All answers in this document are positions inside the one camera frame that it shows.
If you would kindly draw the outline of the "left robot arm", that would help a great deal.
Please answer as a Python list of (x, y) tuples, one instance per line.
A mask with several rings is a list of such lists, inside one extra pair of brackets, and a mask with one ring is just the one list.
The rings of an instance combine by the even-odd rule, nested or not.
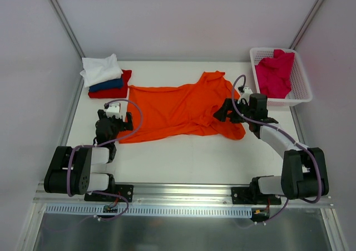
[(91, 167), (113, 162), (117, 151), (116, 137), (120, 132), (134, 130), (132, 114), (127, 112), (123, 117), (119, 112), (110, 110), (98, 110), (97, 113), (94, 147), (56, 147), (44, 178), (45, 192), (74, 196), (96, 191), (104, 201), (115, 197), (113, 176), (94, 173)]

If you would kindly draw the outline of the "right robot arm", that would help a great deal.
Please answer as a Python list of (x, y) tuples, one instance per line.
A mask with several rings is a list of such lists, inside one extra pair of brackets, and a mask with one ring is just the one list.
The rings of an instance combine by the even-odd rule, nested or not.
[(285, 132), (276, 119), (268, 116), (267, 96), (252, 93), (241, 99), (226, 99), (214, 113), (214, 118), (233, 124), (247, 123), (249, 130), (267, 143), (283, 160), (279, 176), (261, 176), (257, 185), (249, 190), (255, 204), (277, 194), (289, 200), (301, 199), (317, 203), (329, 193), (325, 155), (319, 147), (308, 147)]

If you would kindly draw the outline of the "orange t-shirt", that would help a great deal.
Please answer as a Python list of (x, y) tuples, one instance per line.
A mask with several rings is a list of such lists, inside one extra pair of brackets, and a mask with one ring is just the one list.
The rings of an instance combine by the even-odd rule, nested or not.
[(222, 135), (241, 140), (245, 129), (241, 124), (221, 122), (213, 114), (232, 95), (232, 84), (224, 72), (204, 72), (197, 83), (179, 87), (129, 87), (133, 126), (132, 135), (125, 133), (121, 144), (161, 140), (176, 135)]

